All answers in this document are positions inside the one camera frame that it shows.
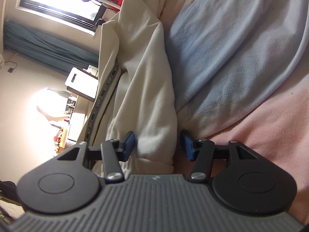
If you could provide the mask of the white zip-up jacket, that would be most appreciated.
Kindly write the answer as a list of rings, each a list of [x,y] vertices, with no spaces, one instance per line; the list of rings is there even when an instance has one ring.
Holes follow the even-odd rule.
[[[123,0],[101,26],[98,89],[79,141],[97,146],[129,131],[136,145],[125,174],[170,174],[177,115],[160,15],[166,0]]]

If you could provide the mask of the white vanity dresser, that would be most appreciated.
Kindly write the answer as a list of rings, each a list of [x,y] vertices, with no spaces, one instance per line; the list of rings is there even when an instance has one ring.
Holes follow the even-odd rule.
[[[57,154],[76,144],[87,119],[88,103],[88,100],[80,96],[68,98],[65,109],[66,119],[61,122],[59,131],[54,137]]]

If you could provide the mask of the wavy vanity mirror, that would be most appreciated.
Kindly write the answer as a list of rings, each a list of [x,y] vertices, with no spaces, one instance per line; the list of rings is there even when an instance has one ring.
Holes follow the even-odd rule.
[[[71,94],[67,91],[46,87],[38,92],[36,106],[48,121],[61,121],[69,118],[66,107]]]

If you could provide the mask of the dark chair white back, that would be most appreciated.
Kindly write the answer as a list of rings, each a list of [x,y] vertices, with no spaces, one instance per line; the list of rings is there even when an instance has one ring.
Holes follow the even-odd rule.
[[[65,86],[70,92],[94,102],[98,88],[98,79],[92,74],[74,67],[66,78]]]

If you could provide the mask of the pastel tie-dye bed cover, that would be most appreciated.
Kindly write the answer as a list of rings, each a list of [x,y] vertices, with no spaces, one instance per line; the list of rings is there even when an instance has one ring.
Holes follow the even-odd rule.
[[[166,0],[179,130],[236,139],[297,182],[308,222],[308,0]]]

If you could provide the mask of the teal curtain left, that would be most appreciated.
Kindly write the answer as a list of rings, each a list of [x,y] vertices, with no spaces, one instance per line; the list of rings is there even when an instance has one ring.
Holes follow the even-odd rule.
[[[3,41],[5,48],[64,75],[74,67],[98,67],[97,55],[13,21],[4,22]]]

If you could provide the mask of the dark framed window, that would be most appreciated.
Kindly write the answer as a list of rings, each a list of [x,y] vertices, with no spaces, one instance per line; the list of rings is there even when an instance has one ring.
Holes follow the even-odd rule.
[[[20,0],[19,6],[91,31],[94,31],[98,17],[106,11],[106,8],[94,0]]]

